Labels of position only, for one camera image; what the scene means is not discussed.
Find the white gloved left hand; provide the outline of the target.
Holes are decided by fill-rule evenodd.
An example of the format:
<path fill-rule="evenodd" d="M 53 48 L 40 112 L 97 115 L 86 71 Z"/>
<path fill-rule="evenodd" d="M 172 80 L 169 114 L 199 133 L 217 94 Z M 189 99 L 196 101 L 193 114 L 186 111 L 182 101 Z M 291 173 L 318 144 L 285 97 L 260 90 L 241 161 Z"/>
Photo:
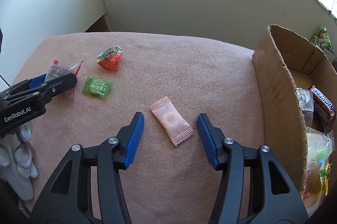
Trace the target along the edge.
<path fill-rule="evenodd" d="M 34 198 L 31 180 L 39 176 L 33 162 L 35 150 L 30 144 L 31 139 L 30 122 L 1 137 L 1 179 L 8 182 L 23 201 Z"/>

